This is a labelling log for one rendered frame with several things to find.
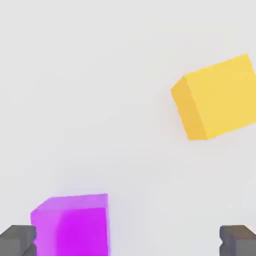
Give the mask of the small magenta cube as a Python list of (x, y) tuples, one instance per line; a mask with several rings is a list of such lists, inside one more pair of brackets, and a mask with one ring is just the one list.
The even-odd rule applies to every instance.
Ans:
[(107, 194), (51, 197), (30, 221), (37, 256), (110, 256)]

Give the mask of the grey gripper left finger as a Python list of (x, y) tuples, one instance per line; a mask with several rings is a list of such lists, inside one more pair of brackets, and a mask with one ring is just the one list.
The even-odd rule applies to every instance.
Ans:
[(36, 227), (11, 225), (0, 234), (0, 256), (37, 256)]

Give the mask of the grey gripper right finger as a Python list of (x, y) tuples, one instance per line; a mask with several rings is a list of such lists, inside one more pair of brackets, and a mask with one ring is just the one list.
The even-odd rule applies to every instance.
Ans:
[(222, 225), (219, 256), (256, 256), (256, 234), (245, 225)]

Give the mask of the small yellow cube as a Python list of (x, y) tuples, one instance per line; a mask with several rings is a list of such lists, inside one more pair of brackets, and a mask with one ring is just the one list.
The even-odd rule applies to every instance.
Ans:
[(171, 94), (190, 141), (256, 123), (256, 73), (247, 54), (184, 75)]

